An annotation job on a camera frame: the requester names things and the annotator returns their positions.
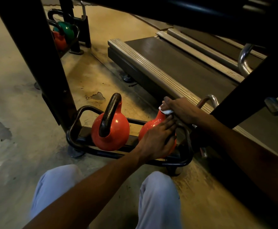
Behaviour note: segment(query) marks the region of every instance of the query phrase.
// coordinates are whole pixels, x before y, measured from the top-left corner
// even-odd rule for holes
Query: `floor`
[[[123,12],[99,6],[87,6],[86,11],[92,49],[83,47],[84,55],[66,54],[62,58],[76,107],[89,104],[105,110],[111,95],[119,92],[126,117],[145,121],[153,118],[159,103],[139,86],[129,87],[121,81],[123,72],[107,57],[107,40],[150,37],[157,30]],[[74,12],[80,16],[81,7],[76,6]],[[0,228],[21,228],[29,221],[34,189],[46,170],[77,164],[88,176],[110,161],[93,155],[70,158],[65,134],[33,84],[32,74],[0,19]],[[91,126],[95,118],[96,114],[86,113],[81,121]],[[131,126],[132,135],[139,130]],[[90,228],[135,228],[140,185],[155,170],[165,172],[144,165],[131,175]],[[173,178],[180,194],[184,228],[273,227],[216,174],[210,165],[196,158]],[[229,183],[242,189],[237,177]]]

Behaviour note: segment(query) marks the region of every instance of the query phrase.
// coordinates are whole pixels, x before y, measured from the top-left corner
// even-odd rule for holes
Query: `white wipe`
[[[169,109],[169,110],[165,110],[165,111],[161,111],[163,114],[168,115],[173,113],[173,110]]]

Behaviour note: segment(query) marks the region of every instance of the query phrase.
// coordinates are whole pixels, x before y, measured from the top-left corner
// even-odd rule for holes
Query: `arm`
[[[87,228],[122,183],[141,165],[169,154],[175,138],[165,140],[177,128],[172,116],[150,129],[136,148],[110,162],[46,207],[24,229]]]
[[[161,110],[172,109],[186,124],[195,124],[217,142],[246,175],[278,204],[278,156],[226,127],[186,98],[165,97]]]

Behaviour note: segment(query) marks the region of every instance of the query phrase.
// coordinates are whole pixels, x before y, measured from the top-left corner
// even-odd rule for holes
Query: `person's right arm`
[[[247,176],[278,204],[278,156],[226,127],[186,98],[165,97],[161,110],[172,109],[186,124],[195,124],[217,142]]]

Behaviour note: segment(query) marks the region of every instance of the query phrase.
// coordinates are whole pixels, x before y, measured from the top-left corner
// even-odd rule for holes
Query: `light blue pants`
[[[37,184],[31,218],[83,178],[76,165],[64,165],[48,170]],[[155,171],[144,180],[140,188],[138,214],[136,229],[182,228],[179,194],[169,176]]]

